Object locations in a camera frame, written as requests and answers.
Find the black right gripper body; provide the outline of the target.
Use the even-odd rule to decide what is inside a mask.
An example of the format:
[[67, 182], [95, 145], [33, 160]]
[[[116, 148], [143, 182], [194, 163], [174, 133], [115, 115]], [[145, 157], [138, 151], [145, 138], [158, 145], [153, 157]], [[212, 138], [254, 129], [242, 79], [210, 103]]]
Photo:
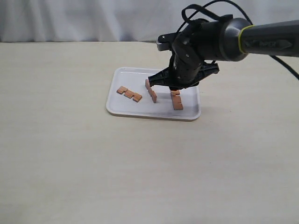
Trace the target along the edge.
[[199, 85], [199, 82], [220, 69], [217, 63], [206, 63], [196, 53], [188, 37], [178, 35], [174, 42], [169, 66], [149, 76], [150, 86], [167, 86], [170, 90], [181, 90]]

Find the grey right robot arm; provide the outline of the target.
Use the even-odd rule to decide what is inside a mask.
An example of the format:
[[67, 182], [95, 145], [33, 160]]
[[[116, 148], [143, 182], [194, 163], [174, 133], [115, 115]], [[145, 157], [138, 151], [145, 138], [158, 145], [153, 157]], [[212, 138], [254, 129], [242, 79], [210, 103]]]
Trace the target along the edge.
[[243, 18], [196, 19], [178, 34], [159, 36], [157, 46], [172, 55], [167, 68], [148, 78], [150, 86], [181, 90], [217, 74], [217, 61], [238, 62], [248, 54], [298, 57], [299, 22], [254, 26]]

